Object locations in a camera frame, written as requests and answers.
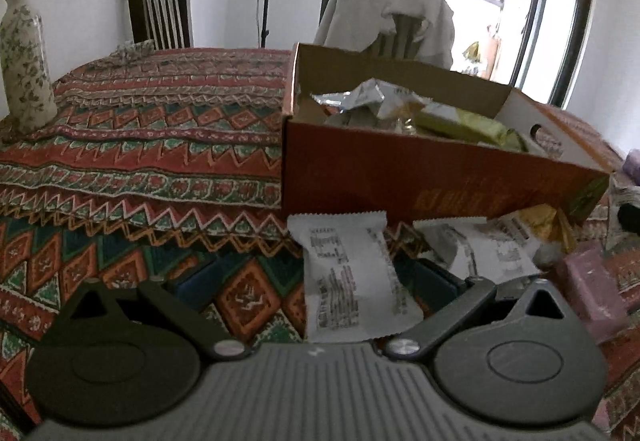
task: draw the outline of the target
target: wooden chair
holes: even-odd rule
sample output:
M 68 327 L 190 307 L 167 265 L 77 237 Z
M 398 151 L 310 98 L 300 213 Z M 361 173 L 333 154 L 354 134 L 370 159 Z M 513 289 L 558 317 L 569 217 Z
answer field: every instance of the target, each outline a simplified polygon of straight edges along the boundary
M 407 15 L 394 15 L 394 22 L 396 34 L 385 36 L 380 33 L 364 52 L 372 56 L 413 60 L 420 49 L 420 42 L 414 42 L 414 35 L 422 22 L 419 18 Z
M 135 42 L 153 40 L 156 49 L 193 46 L 190 0 L 129 0 Z

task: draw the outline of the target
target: white ceramic vase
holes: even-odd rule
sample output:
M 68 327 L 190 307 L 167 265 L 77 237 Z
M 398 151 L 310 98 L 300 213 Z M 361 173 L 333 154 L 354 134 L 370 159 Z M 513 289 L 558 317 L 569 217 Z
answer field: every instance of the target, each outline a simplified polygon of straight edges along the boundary
M 28 134 L 56 117 L 42 37 L 42 18 L 30 0 L 6 0 L 0 22 L 0 64 L 9 111 Z

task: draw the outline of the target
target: orange box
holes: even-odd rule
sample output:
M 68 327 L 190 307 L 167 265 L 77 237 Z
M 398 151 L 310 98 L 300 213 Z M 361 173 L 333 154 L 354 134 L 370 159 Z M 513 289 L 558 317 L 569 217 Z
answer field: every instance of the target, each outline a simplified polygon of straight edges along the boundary
M 344 92 L 370 78 L 495 117 L 529 135 L 539 126 L 558 159 L 444 138 L 323 125 L 311 94 Z M 609 183 L 607 162 L 561 130 L 519 90 L 409 60 L 298 44 L 284 117 L 283 214 L 386 210 L 390 223 L 422 218 L 498 217 L 547 202 L 585 220 Z

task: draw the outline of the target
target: pink package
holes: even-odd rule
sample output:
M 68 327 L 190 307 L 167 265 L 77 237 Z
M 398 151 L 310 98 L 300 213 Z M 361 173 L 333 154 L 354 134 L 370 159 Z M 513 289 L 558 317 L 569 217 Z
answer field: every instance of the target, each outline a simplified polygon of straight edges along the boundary
M 640 150 L 634 149 L 626 156 L 622 171 L 634 180 L 636 185 L 640 185 Z
M 615 279 L 604 267 L 597 241 L 580 244 L 558 267 L 569 305 L 597 344 L 628 327 L 624 300 Z

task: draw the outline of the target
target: patterned tablecloth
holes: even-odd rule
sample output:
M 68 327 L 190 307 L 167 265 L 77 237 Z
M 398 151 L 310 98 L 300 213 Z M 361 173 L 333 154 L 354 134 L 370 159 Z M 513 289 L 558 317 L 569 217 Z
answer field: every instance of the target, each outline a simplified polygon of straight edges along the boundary
M 131 287 L 217 261 L 206 317 L 252 344 L 300 341 L 302 256 L 276 216 L 288 63 L 289 52 L 201 49 L 94 62 L 56 84 L 56 121 L 0 150 L 0 381 L 32 417 L 30 350 L 86 277 Z M 620 167 L 593 129 L 549 110 Z M 604 204 L 580 237 L 601 239 L 606 221 Z M 397 267 L 426 247 L 404 224 L 386 239 Z M 636 259 L 609 259 L 623 295 L 638 283 Z M 603 411 L 616 437 L 633 439 L 640 329 L 603 349 Z M 0 411 L 0 440 L 18 436 Z

